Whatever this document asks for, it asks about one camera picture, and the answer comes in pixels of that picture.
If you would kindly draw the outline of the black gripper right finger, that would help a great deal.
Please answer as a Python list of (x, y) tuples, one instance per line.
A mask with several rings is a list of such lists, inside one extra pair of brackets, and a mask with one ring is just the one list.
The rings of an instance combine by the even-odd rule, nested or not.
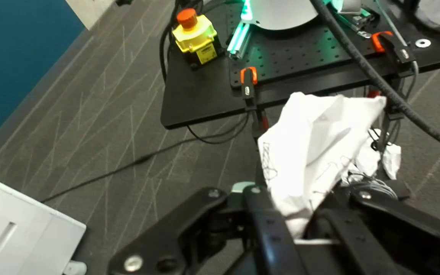
[(440, 220), (387, 194), (336, 188), (309, 222), (315, 275), (440, 275)]

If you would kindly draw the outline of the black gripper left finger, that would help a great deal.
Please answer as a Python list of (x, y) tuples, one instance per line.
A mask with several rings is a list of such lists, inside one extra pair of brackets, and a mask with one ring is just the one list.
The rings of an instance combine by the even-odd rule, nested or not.
[(297, 246), (268, 191), (203, 188), (116, 252), (107, 275), (196, 275), (229, 240), (243, 252), (229, 272), (307, 275)]

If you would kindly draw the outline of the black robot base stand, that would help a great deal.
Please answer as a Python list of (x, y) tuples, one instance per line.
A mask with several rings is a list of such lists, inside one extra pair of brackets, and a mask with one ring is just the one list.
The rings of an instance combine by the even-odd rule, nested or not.
[[(225, 48), (239, 23), (239, 6), (222, 5), (208, 13)], [(408, 20), (402, 6), (394, 2), (390, 2), (388, 8), (420, 72), (440, 69), (440, 34)], [(371, 40), (362, 39), (350, 28), (344, 29), (379, 74), (399, 75), (396, 61), (378, 54)], [(251, 66), (258, 72), (255, 92), (260, 109), (283, 104), (292, 92), (321, 95), (370, 84), (362, 69), (321, 20), (313, 20), (290, 35), (271, 35), (254, 29), (242, 60), (232, 60), (225, 52), (214, 61), (191, 69), (177, 46), (170, 49), (162, 126), (176, 129), (243, 113), (246, 104), (240, 95), (239, 72)]]

